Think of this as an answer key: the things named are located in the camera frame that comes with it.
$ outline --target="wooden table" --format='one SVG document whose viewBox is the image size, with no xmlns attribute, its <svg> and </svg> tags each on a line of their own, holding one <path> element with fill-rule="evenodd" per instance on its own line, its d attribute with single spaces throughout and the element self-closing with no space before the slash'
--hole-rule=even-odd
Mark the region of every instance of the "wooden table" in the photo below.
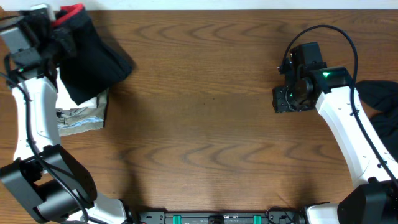
<svg viewBox="0 0 398 224">
<path fill-rule="evenodd" d="M 62 138 L 99 191 L 133 209 L 266 210 L 340 202 L 346 162 L 316 111 L 275 114 L 287 44 L 338 26 L 359 53 L 359 80 L 398 80 L 397 11 L 92 11 L 103 40 L 135 61 L 112 87 L 106 127 Z M 337 32 L 313 30 L 329 66 L 352 73 Z M 1 45 L 1 56 L 6 53 Z M 16 107 L 0 85 L 0 166 L 12 162 Z M 0 222 L 32 219 L 0 186 Z"/>
</svg>

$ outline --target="black cloth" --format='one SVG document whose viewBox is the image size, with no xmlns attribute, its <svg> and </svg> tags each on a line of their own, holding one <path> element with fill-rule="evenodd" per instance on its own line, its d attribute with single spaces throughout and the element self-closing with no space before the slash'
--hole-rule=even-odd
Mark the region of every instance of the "black cloth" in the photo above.
<svg viewBox="0 0 398 224">
<path fill-rule="evenodd" d="M 57 19 L 68 13 L 71 12 L 61 10 Z M 60 76 L 77 105 L 97 96 L 131 73 L 132 65 L 101 40 L 84 8 L 57 27 L 70 29 L 75 41 L 76 57 L 60 62 Z"/>
<path fill-rule="evenodd" d="M 359 97 L 370 107 L 387 112 L 398 106 L 398 83 L 392 81 L 361 81 L 355 85 Z"/>
<path fill-rule="evenodd" d="M 386 149 L 398 160 L 398 83 L 361 81 L 356 89 L 361 100 L 383 112 L 373 116 L 370 122 Z"/>
</svg>

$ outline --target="black cable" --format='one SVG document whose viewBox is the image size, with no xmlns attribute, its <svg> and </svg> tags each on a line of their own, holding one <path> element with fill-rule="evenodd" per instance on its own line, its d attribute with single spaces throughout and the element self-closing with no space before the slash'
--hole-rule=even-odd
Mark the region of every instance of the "black cable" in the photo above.
<svg viewBox="0 0 398 224">
<path fill-rule="evenodd" d="M 83 203 L 80 199 L 76 196 L 76 194 L 72 191 L 71 188 L 49 167 L 49 165 L 40 157 L 39 150 L 35 145 L 35 141 L 33 140 L 32 136 L 32 128 L 30 126 L 30 99 L 28 93 L 23 90 L 16 82 L 14 82 L 11 78 L 5 75 L 3 72 L 0 72 L 0 76 L 4 77 L 9 83 L 13 84 L 15 87 L 18 88 L 19 91 L 24 95 L 24 99 L 26 102 L 26 135 L 27 135 L 27 142 L 32 150 L 37 162 L 61 185 L 61 187 L 70 194 L 70 196 L 74 199 L 76 204 L 79 206 L 80 210 L 83 212 L 84 221 L 65 221 L 62 223 L 84 223 L 86 224 L 89 220 L 89 216 L 87 213 L 86 208 L 84 207 Z"/>
<path fill-rule="evenodd" d="M 280 70 L 283 71 L 283 66 L 285 65 L 285 60 L 286 60 L 286 56 L 289 52 L 289 49 L 292 47 L 293 43 L 303 34 L 305 34 L 306 32 L 316 29 L 316 28 L 329 28 L 329 29 L 333 29 L 337 32 L 339 32 L 340 34 L 343 34 L 343 36 L 348 40 L 351 48 L 353 49 L 353 53 L 354 53 L 354 74 L 353 74 L 353 81 L 351 83 L 351 91 L 349 93 L 349 100 L 351 103 L 351 109 L 353 110 L 353 115 L 355 117 L 356 122 L 358 123 L 358 126 L 360 128 L 360 130 L 362 131 L 362 134 L 364 135 L 365 139 L 367 140 L 369 146 L 371 147 L 373 153 L 376 155 L 377 159 L 380 162 L 380 165 L 383 167 L 383 169 L 386 171 L 386 173 L 388 174 L 388 176 L 391 178 L 392 183 L 395 185 L 395 187 L 398 190 L 398 181 L 397 179 L 394 177 L 394 174 L 391 172 L 391 170 L 388 168 L 388 166 L 386 165 L 386 163 L 383 161 L 383 158 L 380 156 L 379 151 L 377 151 L 376 147 L 374 146 L 372 140 L 370 139 L 370 137 L 368 136 L 359 116 L 358 116 L 358 111 L 355 108 L 355 101 L 354 101 L 354 92 L 355 92 L 355 83 L 356 83 L 356 77 L 358 74 L 358 53 L 356 51 L 356 47 L 354 45 L 353 40 L 351 40 L 351 38 L 349 37 L 349 35 L 344 32 L 342 29 L 337 28 L 335 26 L 331 26 L 331 25 L 317 25 L 317 26 L 313 26 L 310 27 L 308 29 L 305 29 L 304 31 L 302 31 L 301 33 L 299 33 L 297 36 L 295 36 L 293 38 L 293 40 L 290 42 L 290 44 L 287 46 L 284 57 L 282 59 L 282 65 L 280 66 Z"/>
</svg>

